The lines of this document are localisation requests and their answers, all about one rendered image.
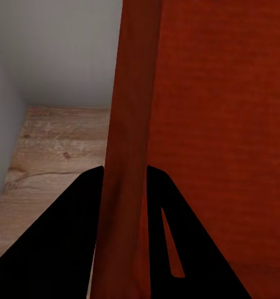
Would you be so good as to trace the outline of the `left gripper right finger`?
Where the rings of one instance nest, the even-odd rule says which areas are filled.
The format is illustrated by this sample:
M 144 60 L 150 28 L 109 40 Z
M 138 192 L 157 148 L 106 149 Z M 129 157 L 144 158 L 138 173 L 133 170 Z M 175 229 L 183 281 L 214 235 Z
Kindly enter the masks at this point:
M 185 278 L 171 274 L 161 208 Z M 147 167 L 151 299 L 251 299 L 171 177 Z

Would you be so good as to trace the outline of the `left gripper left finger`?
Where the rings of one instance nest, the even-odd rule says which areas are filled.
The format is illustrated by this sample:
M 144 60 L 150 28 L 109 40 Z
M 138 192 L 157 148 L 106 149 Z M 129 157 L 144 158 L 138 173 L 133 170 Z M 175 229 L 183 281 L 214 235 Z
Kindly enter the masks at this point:
M 86 299 L 104 166 L 81 173 L 0 258 L 0 299 Z

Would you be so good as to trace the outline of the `storage box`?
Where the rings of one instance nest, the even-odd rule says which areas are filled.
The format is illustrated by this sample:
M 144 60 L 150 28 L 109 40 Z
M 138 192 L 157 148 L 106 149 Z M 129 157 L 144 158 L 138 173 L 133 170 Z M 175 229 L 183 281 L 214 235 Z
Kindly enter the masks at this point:
M 280 0 L 123 0 L 90 299 L 151 299 L 148 166 L 280 299 Z

